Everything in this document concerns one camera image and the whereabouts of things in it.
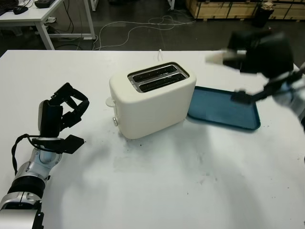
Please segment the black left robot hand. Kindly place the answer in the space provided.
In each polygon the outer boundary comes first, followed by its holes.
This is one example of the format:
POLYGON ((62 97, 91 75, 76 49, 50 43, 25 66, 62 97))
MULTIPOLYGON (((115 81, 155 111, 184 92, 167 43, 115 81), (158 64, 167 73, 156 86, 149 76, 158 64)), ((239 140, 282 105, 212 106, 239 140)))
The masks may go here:
POLYGON ((39 105, 38 128, 41 137, 56 138, 60 131, 81 121, 89 107, 89 99, 80 91, 65 83, 50 100, 39 105))

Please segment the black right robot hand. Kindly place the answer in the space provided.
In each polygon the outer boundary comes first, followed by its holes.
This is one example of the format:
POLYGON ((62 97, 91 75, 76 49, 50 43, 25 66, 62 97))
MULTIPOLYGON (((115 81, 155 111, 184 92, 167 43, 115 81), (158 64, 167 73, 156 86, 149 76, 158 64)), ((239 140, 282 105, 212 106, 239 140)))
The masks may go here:
POLYGON ((293 52, 282 32, 235 31, 227 51, 234 56, 224 57, 223 65, 242 73, 261 73, 273 79, 294 69, 293 52))

